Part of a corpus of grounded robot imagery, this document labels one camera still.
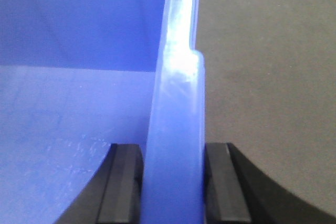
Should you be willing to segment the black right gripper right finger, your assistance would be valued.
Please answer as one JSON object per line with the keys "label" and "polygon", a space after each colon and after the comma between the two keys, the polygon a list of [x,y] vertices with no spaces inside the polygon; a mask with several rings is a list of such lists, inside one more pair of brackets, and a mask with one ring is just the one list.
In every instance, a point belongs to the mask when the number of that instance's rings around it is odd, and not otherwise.
{"label": "black right gripper right finger", "polygon": [[207,223],[335,223],[253,164],[233,143],[205,145]]}

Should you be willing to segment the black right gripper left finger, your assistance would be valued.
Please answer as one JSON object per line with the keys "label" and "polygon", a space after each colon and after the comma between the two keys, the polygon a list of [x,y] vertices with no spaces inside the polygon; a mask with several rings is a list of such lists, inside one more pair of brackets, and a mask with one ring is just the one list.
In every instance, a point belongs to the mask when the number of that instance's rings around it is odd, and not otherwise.
{"label": "black right gripper left finger", "polygon": [[139,223],[143,156],[137,144],[112,144],[101,166],[57,223]]}

